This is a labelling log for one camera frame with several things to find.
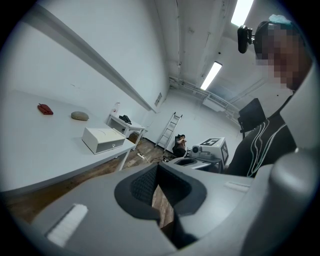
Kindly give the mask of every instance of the white box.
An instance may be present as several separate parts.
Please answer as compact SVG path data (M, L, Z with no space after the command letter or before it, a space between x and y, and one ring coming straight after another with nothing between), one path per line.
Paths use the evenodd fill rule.
M96 155L121 147L126 137L111 128L84 128L82 141Z

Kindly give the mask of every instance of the ceiling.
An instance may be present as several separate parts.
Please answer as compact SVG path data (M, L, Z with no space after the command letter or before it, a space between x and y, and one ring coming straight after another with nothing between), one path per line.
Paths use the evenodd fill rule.
M170 84L200 87L217 61L222 68L207 90L238 109L258 98L268 117L292 93L272 78L267 67L256 65L252 45L245 54L238 52L238 27L231 23L236 4L236 0L155 0L173 78ZM273 1L254 0L245 25L254 32L272 14L289 17Z

